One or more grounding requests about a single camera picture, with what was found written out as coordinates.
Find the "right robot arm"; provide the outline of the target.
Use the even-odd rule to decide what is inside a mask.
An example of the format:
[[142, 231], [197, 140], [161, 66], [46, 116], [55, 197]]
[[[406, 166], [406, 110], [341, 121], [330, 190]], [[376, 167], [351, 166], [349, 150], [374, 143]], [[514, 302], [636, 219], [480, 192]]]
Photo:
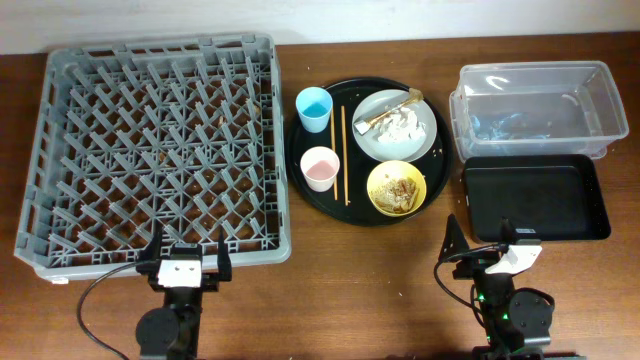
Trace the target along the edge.
[[[500, 240], [472, 248], [456, 219], [447, 218], [443, 245], [433, 274], [439, 287], [472, 311], [485, 331], [487, 344], [471, 351], [473, 359], [542, 359], [551, 343], [554, 298], [533, 288], [517, 288], [513, 278], [530, 269], [539, 257], [539, 239], [523, 239], [509, 219], [500, 222]], [[473, 282], [467, 300], [442, 282], [439, 268], [453, 263], [456, 280]]]

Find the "gold foil wrapper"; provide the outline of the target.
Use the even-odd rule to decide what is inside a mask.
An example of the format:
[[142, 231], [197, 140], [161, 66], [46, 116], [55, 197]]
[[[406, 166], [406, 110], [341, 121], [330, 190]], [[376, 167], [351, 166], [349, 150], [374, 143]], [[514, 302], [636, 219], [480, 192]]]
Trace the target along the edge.
[[408, 92], [408, 98], [406, 100], [404, 100], [403, 102], [400, 102], [397, 105], [390, 107], [389, 109], [387, 109], [386, 111], [378, 115], [355, 122], [353, 124], [353, 127], [360, 135], [364, 135], [370, 129], [374, 128], [378, 122], [380, 122], [385, 117], [389, 116], [392, 112], [396, 110], [400, 110], [403, 107], [408, 107], [411, 104], [414, 104], [423, 100], [424, 100], [424, 95], [420, 90], [415, 88], [410, 88]]

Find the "yellow bowl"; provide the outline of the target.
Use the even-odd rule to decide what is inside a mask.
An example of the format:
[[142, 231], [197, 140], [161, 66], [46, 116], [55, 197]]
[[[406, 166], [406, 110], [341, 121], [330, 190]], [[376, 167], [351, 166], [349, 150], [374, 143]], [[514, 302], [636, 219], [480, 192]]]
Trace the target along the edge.
[[[419, 193], [412, 209], [405, 214], [386, 212], [378, 207], [372, 199], [373, 192], [376, 188], [386, 183], [389, 179], [395, 178], [411, 178], [416, 182], [417, 188], [419, 189]], [[373, 206], [383, 215], [390, 217], [401, 217], [416, 212], [425, 203], [428, 190], [425, 176], [420, 172], [420, 170], [408, 162], [399, 160], [385, 161], [377, 165], [369, 174], [366, 188], [367, 195]]]

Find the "white paper napkin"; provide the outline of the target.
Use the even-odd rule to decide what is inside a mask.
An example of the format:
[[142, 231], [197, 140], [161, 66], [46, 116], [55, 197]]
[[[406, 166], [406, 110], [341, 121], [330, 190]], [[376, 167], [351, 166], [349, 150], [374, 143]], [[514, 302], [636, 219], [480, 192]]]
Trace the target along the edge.
[[377, 141], [382, 144], [404, 143], [425, 136], [417, 114], [408, 107], [391, 111], [375, 125], [375, 129], [379, 132]]

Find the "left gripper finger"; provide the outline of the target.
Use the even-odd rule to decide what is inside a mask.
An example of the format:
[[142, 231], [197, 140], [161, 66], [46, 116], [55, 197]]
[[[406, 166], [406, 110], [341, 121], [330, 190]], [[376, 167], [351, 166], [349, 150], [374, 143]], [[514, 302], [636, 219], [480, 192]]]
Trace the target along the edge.
[[217, 268], [219, 280], [231, 280], [232, 279], [232, 263], [229, 255], [228, 246], [225, 243], [224, 233], [221, 232], [217, 240], [218, 254], [217, 254]]
[[156, 260], [160, 257], [162, 247], [162, 231], [162, 225], [160, 223], [157, 223], [155, 225], [152, 241], [150, 242], [148, 247], [148, 260]]

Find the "food scraps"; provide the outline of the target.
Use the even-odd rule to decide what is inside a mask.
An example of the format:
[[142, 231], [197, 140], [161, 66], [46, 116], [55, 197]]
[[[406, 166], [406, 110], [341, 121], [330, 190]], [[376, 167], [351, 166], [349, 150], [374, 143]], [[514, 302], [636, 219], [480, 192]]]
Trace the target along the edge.
[[373, 192], [373, 202], [382, 210], [394, 213], [408, 213], [419, 193], [416, 182], [411, 178], [389, 179]]

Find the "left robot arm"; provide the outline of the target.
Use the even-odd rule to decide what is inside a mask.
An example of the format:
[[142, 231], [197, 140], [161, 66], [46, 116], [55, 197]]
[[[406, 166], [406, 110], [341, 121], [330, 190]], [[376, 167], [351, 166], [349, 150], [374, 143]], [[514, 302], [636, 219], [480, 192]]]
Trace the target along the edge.
[[145, 313], [136, 326], [142, 359], [195, 359], [203, 295], [232, 280], [232, 264], [224, 236], [217, 238], [217, 271], [203, 271], [203, 247], [176, 243], [161, 254], [163, 230], [157, 228], [140, 254], [136, 271], [152, 290], [164, 294], [163, 305]]

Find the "grey round plate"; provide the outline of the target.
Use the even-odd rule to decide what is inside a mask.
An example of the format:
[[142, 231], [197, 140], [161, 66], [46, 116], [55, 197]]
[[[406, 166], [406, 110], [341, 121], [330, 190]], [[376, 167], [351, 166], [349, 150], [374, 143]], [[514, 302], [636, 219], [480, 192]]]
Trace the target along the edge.
[[[378, 115], [407, 98], [408, 91], [406, 90], [389, 89], [375, 92], [358, 105], [352, 123]], [[425, 130], [423, 138], [404, 143], [382, 144], [377, 141], [379, 132], [375, 127], [364, 135], [360, 135], [353, 127], [356, 143], [361, 150], [380, 162], [390, 160], [412, 162], [425, 155], [434, 144], [437, 135], [435, 113], [424, 101], [411, 104], [408, 108], [415, 111], [418, 120], [423, 125]]]

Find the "light blue plastic cup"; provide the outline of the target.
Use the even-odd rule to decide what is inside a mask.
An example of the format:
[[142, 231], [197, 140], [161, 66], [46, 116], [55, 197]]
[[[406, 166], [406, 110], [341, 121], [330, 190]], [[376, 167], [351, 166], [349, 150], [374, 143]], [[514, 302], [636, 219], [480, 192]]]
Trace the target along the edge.
[[295, 106], [304, 129], [320, 133], [329, 123], [333, 99], [324, 88], [308, 87], [297, 95]]

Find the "pink plastic cup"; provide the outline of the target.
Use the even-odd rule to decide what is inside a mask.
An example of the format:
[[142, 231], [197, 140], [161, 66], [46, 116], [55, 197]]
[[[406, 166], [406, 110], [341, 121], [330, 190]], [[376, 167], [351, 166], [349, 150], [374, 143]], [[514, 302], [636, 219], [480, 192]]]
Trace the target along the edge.
[[300, 159], [300, 168], [307, 185], [315, 192], [329, 190], [340, 170], [340, 160], [331, 148], [316, 146]]

